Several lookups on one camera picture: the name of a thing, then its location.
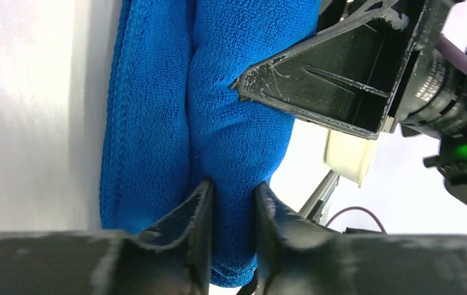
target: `towel fold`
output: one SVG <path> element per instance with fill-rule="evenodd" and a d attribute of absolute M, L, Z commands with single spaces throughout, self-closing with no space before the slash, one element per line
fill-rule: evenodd
<path fill-rule="evenodd" d="M 319 0 L 123 1 L 103 146 L 105 229 L 145 229 L 209 176 L 212 283 L 250 281 L 251 193 L 279 166 L 294 118 L 240 103 L 229 85 L 313 34 L 319 7 Z"/>

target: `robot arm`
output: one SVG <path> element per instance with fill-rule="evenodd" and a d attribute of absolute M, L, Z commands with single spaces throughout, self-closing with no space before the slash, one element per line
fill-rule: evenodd
<path fill-rule="evenodd" d="M 397 125 L 405 137 L 441 140 L 439 155 L 425 165 L 436 167 L 446 189 L 467 205 L 467 53 L 440 33 L 455 2 L 335 0 L 316 36 L 250 67 L 233 86 L 242 100 L 362 143 Z M 360 183 L 366 167 L 358 171 L 349 174 Z"/>
<path fill-rule="evenodd" d="M 465 236 L 341 235 L 293 212 L 267 183 L 254 201 L 259 267 L 238 294 L 467 294 Z M 208 294 L 212 206 L 204 180 L 134 237 L 1 233 L 0 295 Z"/>

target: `cable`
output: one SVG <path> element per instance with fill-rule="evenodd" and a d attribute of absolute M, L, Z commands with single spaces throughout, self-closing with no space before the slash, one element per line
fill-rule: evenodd
<path fill-rule="evenodd" d="M 373 214 L 373 212 L 369 211 L 368 209 L 365 209 L 364 207 L 358 207 L 358 206 L 353 206 L 353 207 L 348 207 L 346 209 L 342 209 L 340 210 L 339 212 L 337 212 L 337 214 L 333 215 L 333 217 L 326 223 L 325 227 L 329 227 L 329 225 L 337 218 L 339 217 L 340 215 L 342 215 L 343 213 L 346 213 L 348 211 L 353 211 L 353 210 L 358 210 L 358 211 L 363 211 L 365 213 L 367 213 L 369 216 L 371 216 L 371 218 L 377 223 L 377 225 L 379 226 L 380 228 L 380 231 L 382 231 L 383 234 L 387 234 L 387 232 L 385 231 L 385 228 L 384 226 L 382 225 L 382 223 L 380 222 L 380 220 L 378 219 L 378 217 Z"/>
<path fill-rule="evenodd" d="M 436 46 L 445 59 L 467 75 L 467 54 L 461 51 L 456 45 L 450 42 L 443 34 L 440 34 L 440 40 Z"/>

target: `white surface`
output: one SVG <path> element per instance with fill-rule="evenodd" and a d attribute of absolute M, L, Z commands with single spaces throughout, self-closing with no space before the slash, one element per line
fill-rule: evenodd
<path fill-rule="evenodd" d="M 100 226 L 119 0 L 0 0 L 0 230 Z"/>
<path fill-rule="evenodd" d="M 0 230 L 99 227 L 98 182 L 119 0 L 0 0 Z M 467 2 L 449 39 L 467 45 Z M 325 174 L 325 130 L 300 122 L 272 180 L 300 208 Z M 467 207 L 422 157 L 437 142 L 387 136 L 362 189 L 343 184 L 331 213 L 364 205 L 390 232 L 467 232 Z M 375 228 L 361 213 L 333 223 Z M 234 293 L 221 289 L 222 294 Z"/>

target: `purple cable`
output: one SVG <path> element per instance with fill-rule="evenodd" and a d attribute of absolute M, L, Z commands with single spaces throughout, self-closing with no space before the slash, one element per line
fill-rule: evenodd
<path fill-rule="evenodd" d="M 373 212 L 371 212 L 370 210 L 368 210 L 366 208 L 363 208 L 363 207 L 360 207 L 360 206 L 352 206 L 352 207 L 348 207 L 348 208 L 340 210 L 335 215 L 333 215 L 333 217 L 326 223 L 325 227 L 329 227 L 331 225 L 331 223 L 333 221 L 335 221 L 335 219 L 337 219 L 340 215 L 342 215 L 342 214 L 344 214 L 344 213 L 346 213 L 348 211 L 354 211 L 354 210 L 362 211 L 362 212 L 367 213 L 377 223 L 377 225 L 380 228 L 380 231 L 382 231 L 383 234 L 387 234 L 387 232 L 385 231 L 385 228 L 382 225 L 382 223 L 380 222 L 379 218 L 375 214 L 373 214 Z"/>
<path fill-rule="evenodd" d="M 457 69 L 463 72 L 463 74 L 467 75 L 467 54 L 456 47 L 456 45 L 450 42 L 443 34 L 440 35 L 436 50 Z"/>

